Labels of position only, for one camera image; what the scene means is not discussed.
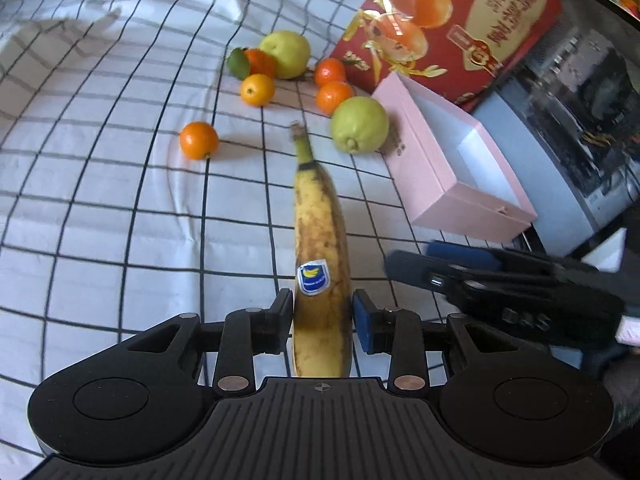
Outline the spotted yellow banana with sticker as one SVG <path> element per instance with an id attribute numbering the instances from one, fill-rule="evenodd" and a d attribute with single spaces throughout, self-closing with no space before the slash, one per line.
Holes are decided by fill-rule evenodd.
<path id="1" fill-rule="evenodd" d="M 294 179 L 293 362 L 299 377 L 347 377 L 352 367 L 352 290 L 346 226 L 332 179 L 308 132 L 291 125 Z"/>

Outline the green pear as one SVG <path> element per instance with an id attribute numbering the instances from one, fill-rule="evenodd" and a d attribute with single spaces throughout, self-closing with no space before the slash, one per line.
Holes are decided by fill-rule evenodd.
<path id="1" fill-rule="evenodd" d="M 386 109 L 370 96 L 354 96 L 335 110 L 331 122 L 335 146 L 348 154 L 377 151 L 386 141 L 390 120 Z"/>

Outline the lone orange tangerine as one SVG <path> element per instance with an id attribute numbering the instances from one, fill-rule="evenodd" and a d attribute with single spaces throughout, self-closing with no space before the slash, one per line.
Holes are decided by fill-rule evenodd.
<path id="1" fill-rule="evenodd" d="M 179 136 L 182 154 L 188 159 L 206 159 L 216 153 L 219 138 L 215 128 L 207 122 L 190 122 Z"/>

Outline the small yellow-orange citrus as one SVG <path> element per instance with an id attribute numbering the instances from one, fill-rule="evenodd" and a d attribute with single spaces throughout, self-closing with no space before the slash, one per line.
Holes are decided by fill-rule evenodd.
<path id="1" fill-rule="evenodd" d="M 254 107 L 263 107 L 271 102 L 276 93 L 273 79 L 264 74 L 253 74 L 242 81 L 241 100 Z"/>

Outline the tangerine with green leaf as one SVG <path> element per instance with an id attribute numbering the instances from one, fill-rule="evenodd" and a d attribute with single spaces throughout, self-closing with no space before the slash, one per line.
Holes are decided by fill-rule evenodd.
<path id="1" fill-rule="evenodd" d="M 277 76 L 277 60 L 259 49 L 235 48 L 227 58 L 229 72 L 244 80 L 250 75 L 262 74 L 272 79 Z"/>

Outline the yellow-green pear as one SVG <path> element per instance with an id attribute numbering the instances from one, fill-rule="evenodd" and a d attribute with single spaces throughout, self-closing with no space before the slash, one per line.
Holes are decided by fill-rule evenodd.
<path id="1" fill-rule="evenodd" d="M 308 40 L 297 32 L 272 32 L 262 38 L 259 49 L 276 59 L 279 79 L 294 79 L 306 72 L 310 59 L 310 45 Z"/>

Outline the pink cardboard box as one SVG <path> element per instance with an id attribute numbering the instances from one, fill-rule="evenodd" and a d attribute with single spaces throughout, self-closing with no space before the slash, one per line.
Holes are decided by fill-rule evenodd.
<path id="1" fill-rule="evenodd" d="M 396 73 L 373 97 L 390 118 L 382 154 L 411 224 L 495 243 L 532 226 L 534 206 L 479 120 Z"/>

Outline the computer case glass panel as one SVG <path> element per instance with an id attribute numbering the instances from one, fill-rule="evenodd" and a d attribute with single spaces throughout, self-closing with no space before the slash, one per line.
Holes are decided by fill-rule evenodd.
<path id="1" fill-rule="evenodd" d="M 639 21 L 612 0 L 560 1 L 473 115 L 536 210 L 530 244 L 567 256 L 639 200 Z"/>

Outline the red egg packaging bag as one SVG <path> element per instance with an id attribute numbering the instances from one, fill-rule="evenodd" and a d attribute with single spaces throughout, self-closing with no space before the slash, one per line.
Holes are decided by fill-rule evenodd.
<path id="1" fill-rule="evenodd" d="M 332 54 L 365 92 L 396 73 L 470 110 L 561 10 L 560 0 L 364 0 Z"/>

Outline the white black-grid tablecloth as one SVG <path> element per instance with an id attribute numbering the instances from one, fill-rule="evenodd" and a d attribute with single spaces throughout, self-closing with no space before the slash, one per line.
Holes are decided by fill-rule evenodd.
<path id="1" fill-rule="evenodd" d="M 61 368 L 183 312 L 207 322 L 267 307 L 294 284 L 302 122 L 345 215 L 352 284 L 427 320 L 443 296 L 386 280 L 410 226 L 379 154 L 337 151 L 309 78 L 246 105 L 236 47 L 294 30 L 328 56 L 363 0 L 1 0 L 1 474 L 41 458 L 26 418 Z M 180 131 L 207 122 L 206 159 Z"/>

